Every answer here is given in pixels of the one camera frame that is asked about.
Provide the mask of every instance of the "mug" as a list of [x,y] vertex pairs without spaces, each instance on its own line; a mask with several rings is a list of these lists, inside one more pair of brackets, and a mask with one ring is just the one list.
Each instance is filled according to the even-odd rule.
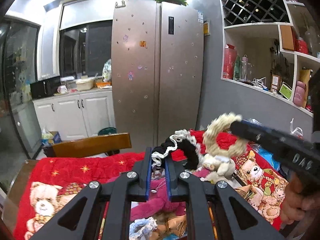
[[65,94],[67,92],[68,92],[68,89],[67,89],[67,87],[65,85],[58,87],[58,93]]

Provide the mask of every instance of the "fluffy white toy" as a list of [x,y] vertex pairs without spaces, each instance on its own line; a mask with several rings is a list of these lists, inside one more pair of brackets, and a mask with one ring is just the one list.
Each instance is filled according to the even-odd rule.
[[228,150],[220,149],[216,141],[220,132],[229,129],[232,122],[241,120],[241,115],[222,114],[208,125],[203,135],[203,144],[206,146],[207,154],[201,159],[201,163],[205,168],[216,171],[218,176],[231,176],[236,168],[231,157],[241,156],[247,149],[248,141],[242,138],[237,138],[235,144],[231,145]]

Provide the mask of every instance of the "wine rack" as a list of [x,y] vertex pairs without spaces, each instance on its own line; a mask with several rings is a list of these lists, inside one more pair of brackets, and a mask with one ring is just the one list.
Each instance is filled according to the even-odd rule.
[[289,22],[283,0],[226,0],[223,8],[228,25]]

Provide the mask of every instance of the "trash bin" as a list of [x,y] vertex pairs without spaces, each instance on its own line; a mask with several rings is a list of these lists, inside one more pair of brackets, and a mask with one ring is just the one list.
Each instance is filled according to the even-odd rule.
[[[114,127],[107,127],[107,128],[103,128],[102,130],[100,130],[98,132],[98,135],[108,135],[108,134],[115,134],[117,133],[117,129]],[[109,151],[107,153],[105,153],[105,155],[107,156],[111,156],[114,154],[119,154],[120,150],[114,150],[114,151]]]

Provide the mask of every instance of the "person's hand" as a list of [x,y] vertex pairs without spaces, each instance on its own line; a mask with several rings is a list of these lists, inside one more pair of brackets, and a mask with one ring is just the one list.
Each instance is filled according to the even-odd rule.
[[292,224],[295,220],[304,218],[305,211],[320,207],[320,192],[303,197],[299,195],[303,190],[300,179],[294,174],[285,188],[285,199],[282,203],[280,218],[285,224]]

